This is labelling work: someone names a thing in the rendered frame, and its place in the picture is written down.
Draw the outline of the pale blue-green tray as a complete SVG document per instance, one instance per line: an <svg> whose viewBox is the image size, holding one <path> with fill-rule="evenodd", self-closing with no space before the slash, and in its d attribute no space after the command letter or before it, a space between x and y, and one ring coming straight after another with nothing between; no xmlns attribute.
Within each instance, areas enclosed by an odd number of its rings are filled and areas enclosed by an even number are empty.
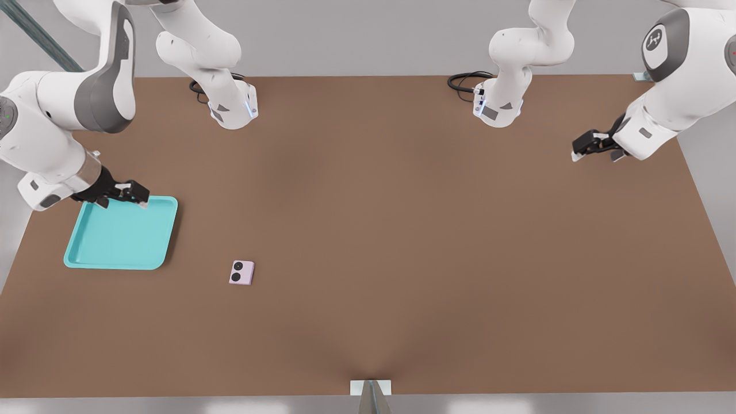
<svg viewBox="0 0 736 414"><path fill-rule="evenodd" d="M110 200L107 209L84 202L63 262L72 269L154 270L166 258L178 201L152 196L142 209Z"/></svg>

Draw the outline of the pale lilac phone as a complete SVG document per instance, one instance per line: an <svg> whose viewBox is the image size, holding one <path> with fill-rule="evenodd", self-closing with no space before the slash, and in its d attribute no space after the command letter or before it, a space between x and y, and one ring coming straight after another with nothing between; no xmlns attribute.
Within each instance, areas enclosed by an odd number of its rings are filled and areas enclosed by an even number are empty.
<svg viewBox="0 0 736 414"><path fill-rule="evenodd" d="M232 262L229 283L231 285L252 285L255 263L251 261Z"/></svg>

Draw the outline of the silver frame post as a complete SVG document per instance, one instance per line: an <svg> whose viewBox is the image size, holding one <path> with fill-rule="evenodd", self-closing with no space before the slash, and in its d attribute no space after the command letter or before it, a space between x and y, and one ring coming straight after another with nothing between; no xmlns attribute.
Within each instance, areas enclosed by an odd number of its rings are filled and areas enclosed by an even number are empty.
<svg viewBox="0 0 736 414"><path fill-rule="evenodd" d="M17 0L0 0L3 11L13 23L52 58L66 72L82 72L84 69L61 47L45 29L40 26Z"/></svg>
<svg viewBox="0 0 736 414"><path fill-rule="evenodd" d="M358 414L393 414L386 400L392 395L389 379L351 380L350 395L360 396Z"/></svg>

